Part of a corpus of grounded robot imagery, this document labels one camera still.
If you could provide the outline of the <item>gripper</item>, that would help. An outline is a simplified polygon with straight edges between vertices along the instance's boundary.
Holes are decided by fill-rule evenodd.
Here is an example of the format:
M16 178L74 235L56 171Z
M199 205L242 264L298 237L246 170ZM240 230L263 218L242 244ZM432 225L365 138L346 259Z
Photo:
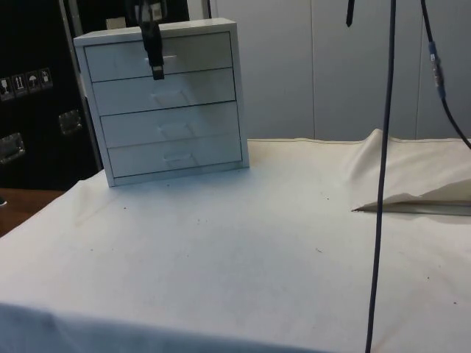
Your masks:
M163 20L163 1L138 1L136 19L141 26L144 48L154 80L164 79L163 41L158 23Z

